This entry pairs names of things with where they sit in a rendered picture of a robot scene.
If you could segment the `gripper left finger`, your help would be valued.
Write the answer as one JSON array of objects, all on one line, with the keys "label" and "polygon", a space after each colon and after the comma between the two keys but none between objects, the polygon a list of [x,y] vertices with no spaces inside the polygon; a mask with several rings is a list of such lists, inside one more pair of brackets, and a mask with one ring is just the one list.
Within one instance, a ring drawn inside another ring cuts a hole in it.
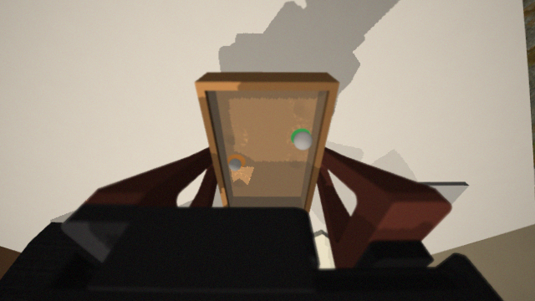
[{"label": "gripper left finger", "polygon": [[136,204],[138,207],[178,207],[179,194],[203,171],[205,175],[190,207],[212,207],[217,177],[210,148],[98,188],[84,204]]}]

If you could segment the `wooden ball-in-hole puzzle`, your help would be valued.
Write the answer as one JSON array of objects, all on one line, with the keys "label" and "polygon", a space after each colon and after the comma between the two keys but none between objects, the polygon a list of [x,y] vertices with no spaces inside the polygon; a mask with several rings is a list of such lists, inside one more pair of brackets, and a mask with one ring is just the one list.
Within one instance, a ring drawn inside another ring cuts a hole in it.
[{"label": "wooden ball-in-hole puzzle", "polygon": [[195,86],[223,207],[309,214],[339,81],[323,72],[207,72]]}]

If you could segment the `beige flat square board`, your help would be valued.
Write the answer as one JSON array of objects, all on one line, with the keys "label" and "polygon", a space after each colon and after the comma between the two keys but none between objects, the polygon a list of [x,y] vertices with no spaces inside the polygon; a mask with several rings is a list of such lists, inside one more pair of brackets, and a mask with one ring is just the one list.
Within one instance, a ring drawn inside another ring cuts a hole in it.
[{"label": "beige flat square board", "polygon": [[323,230],[319,230],[313,233],[315,236],[315,241],[317,244],[318,255],[320,259],[319,268],[335,268],[334,260],[332,257],[330,245],[329,245],[329,236]]}]

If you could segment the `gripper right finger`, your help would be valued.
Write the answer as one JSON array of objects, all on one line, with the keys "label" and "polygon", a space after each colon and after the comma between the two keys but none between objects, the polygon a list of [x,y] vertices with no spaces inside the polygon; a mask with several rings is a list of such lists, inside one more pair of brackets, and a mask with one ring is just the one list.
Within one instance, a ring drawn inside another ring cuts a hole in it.
[{"label": "gripper right finger", "polygon": [[[355,194],[357,204],[352,216],[339,198],[329,171]],[[452,209],[431,186],[327,147],[317,186],[335,268],[353,268],[372,242],[421,242]]]}]

